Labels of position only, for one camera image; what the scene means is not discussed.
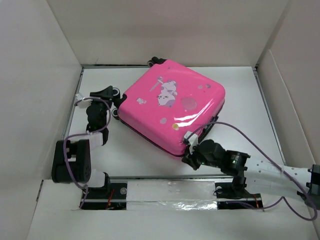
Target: cartoon cat sticker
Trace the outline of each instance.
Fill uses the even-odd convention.
[[[150,91],[152,91],[158,84],[161,84],[161,93],[157,96],[158,105],[171,108],[176,101],[177,93],[177,83],[174,80],[168,80],[168,82],[163,82],[163,77],[157,78],[157,83]]]

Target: white plastic arm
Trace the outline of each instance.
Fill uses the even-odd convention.
[[[311,173],[308,168],[296,168],[290,166],[281,166],[282,171],[279,171],[275,166],[267,161],[260,161],[249,158],[246,161],[244,171],[246,177],[245,188],[250,194],[269,194],[276,196],[284,196],[302,201],[301,197],[297,195],[297,191],[301,190],[283,174],[286,171],[294,177],[308,192],[306,183],[311,181]]]

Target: white connector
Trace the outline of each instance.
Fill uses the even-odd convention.
[[[190,135],[192,134],[191,131],[187,131],[186,134],[184,135],[183,139],[187,139]],[[193,134],[189,139],[188,142],[190,144],[189,147],[189,152],[193,153],[194,151],[194,146],[198,145],[198,135],[197,134]]]
[[[79,140],[85,140],[88,139],[90,143],[90,152],[100,147],[104,144],[104,137],[101,132],[95,132],[95,133],[88,133],[88,135],[85,136],[75,136],[72,138],[72,142],[79,141]]]
[[[91,99],[84,100],[84,96],[79,92],[74,95],[74,102],[80,109],[86,109],[91,105]]]

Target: hole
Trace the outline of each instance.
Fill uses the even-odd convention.
[[[217,186],[215,188],[215,192],[218,193],[218,194],[221,194],[222,193],[222,187],[221,186]]]

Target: orange wire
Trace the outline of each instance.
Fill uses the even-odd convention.
[[[259,208],[258,199],[257,199],[256,195],[252,194],[252,196],[255,199],[256,208],[258,209]]]
[[[108,207],[111,205],[110,201],[111,201],[111,199],[112,199],[112,196],[114,195],[114,192],[115,192],[115,190],[112,189],[111,195],[110,195],[110,197],[108,198],[108,204],[107,204],[107,206],[106,206],[106,209],[108,209]]]

